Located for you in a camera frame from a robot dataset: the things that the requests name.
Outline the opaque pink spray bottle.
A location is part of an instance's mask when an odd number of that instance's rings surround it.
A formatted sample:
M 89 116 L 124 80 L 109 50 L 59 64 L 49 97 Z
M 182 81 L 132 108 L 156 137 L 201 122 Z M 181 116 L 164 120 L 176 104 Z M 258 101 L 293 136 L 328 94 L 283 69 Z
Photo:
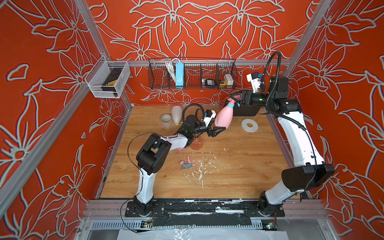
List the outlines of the opaque pink spray bottle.
M 216 116 L 215 126 L 228 128 L 232 122 L 233 115 L 234 115 L 234 105 L 231 103 L 228 103 Z

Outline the pink blue spray nozzle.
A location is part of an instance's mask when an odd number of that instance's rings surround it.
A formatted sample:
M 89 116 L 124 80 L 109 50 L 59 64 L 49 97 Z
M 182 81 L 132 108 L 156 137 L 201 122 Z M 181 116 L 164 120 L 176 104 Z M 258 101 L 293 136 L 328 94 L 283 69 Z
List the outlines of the pink blue spray nozzle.
M 230 108 L 234 108 L 237 106 L 238 108 L 241 106 L 241 95 L 232 95 L 227 98 L 227 106 Z

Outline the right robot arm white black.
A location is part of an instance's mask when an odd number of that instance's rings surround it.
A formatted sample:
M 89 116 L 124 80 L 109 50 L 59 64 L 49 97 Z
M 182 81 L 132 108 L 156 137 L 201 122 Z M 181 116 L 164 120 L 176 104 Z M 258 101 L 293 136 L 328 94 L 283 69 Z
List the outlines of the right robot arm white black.
M 283 128 L 293 153 L 294 167 L 282 171 L 281 181 L 259 197 L 257 210 L 265 217 L 275 214 L 292 196 L 320 187 L 336 171 L 316 149 L 299 101 L 288 97 L 289 79 L 279 75 L 282 53 L 275 51 L 267 63 L 270 64 L 274 57 L 277 58 L 277 71 L 270 77 L 269 83 L 265 81 L 266 72 L 248 74 L 247 80 L 253 89 L 243 90 L 239 100 L 240 105 L 257 106 L 274 116 Z

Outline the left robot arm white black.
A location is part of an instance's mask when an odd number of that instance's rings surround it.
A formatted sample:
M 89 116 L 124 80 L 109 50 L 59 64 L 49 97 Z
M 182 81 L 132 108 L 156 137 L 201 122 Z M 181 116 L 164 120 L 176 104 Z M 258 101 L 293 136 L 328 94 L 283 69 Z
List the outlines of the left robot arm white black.
M 195 139 L 206 133 L 216 137 L 227 127 L 215 124 L 218 114 L 214 110 L 205 110 L 200 104 L 189 104 L 181 113 L 181 126 L 175 134 L 162 136 L 155 132 L 150 135 L 136 155 L 134 166 L 139 170 L 139 185 L 132 202 L 127 204 L 125 216 L 131 216 L 129 210 L 140 216 L 153 212 L 154 185 L 157 173 L 163 167 L 168 154 L 173 150 L 189 147 Z

